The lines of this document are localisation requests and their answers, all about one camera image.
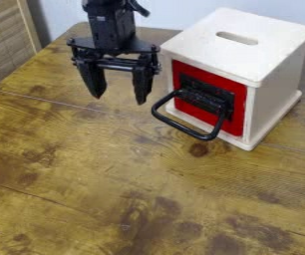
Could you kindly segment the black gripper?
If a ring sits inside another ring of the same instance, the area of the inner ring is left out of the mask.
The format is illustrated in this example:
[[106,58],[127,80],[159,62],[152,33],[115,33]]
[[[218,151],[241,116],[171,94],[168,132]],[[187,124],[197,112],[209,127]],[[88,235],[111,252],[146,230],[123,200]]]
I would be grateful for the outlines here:
[[135,13],[147,17],[151,12],[140,4],[84,4],[83,9],[92,36],[71,38],[68,46],[90,93],[99,99],[107,90],[103,69],[132,72],[136,101],[142,105],[152,91],[152,77],[160,71],[159,46],[139,38]]

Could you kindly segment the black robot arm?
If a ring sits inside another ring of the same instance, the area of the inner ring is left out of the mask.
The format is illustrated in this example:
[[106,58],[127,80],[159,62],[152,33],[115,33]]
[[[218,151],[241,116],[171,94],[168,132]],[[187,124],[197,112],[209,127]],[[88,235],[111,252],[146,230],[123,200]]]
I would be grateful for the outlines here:
[[83,0],[92,37],[71,38],[74,65],[92,96],[99,99],[108,84],[106,70],[131,72],[138,104],[147,101],[152,78],[160,72],[159,46],[139,39],[135,13],[151,12],[138,0]]

